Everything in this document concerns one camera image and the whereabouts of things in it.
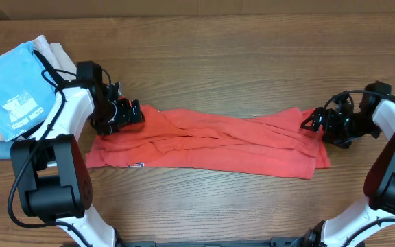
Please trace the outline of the red t-shirt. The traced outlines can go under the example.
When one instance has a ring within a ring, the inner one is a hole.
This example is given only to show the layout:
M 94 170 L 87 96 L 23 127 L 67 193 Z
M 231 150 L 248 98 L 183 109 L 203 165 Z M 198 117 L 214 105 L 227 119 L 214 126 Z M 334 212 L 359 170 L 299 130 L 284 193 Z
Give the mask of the red t-shirt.
M 142 110 L 143 123 L 95 137 L 88 168 L 194 168 L 310 179 L 331 165 L 322 133 L 300 127 L 311 110 L 289 108 L 253 119 L 149 105 Z

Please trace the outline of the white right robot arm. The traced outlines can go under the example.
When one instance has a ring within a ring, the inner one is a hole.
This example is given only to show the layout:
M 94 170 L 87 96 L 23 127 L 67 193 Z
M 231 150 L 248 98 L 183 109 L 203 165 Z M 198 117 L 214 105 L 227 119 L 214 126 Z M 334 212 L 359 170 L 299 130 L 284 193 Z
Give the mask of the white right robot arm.
M 354 112 L 352 93 L 344 91 L 331 98 L 337 107 L 316 108 L 302 122 L 305 130 L 324 131 L 324 140 L 339 147 L 365 134 L 384 134 L 387 144 L 368 172 L 362 199 L 337 217 L 321 221 L 292 246 L 364 246 L 380 230 L 395 225 L 395 97 L 363 91 L 360 112 Z

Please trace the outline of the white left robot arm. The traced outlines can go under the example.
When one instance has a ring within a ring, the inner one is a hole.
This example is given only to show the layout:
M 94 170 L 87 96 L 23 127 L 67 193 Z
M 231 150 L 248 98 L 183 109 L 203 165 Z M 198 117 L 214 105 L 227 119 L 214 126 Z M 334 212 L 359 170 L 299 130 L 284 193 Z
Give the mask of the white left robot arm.
M 77 144 L 87 119 L 112 134 L 144 115 L 138 100 L 118 96 L 117 85 L 58 86 L 44 124 L 11 147 L 15 179 L 8 215 L 23 228 L 61 228 L 77 246 L 125 246 L 93 206 L 91 177 Z

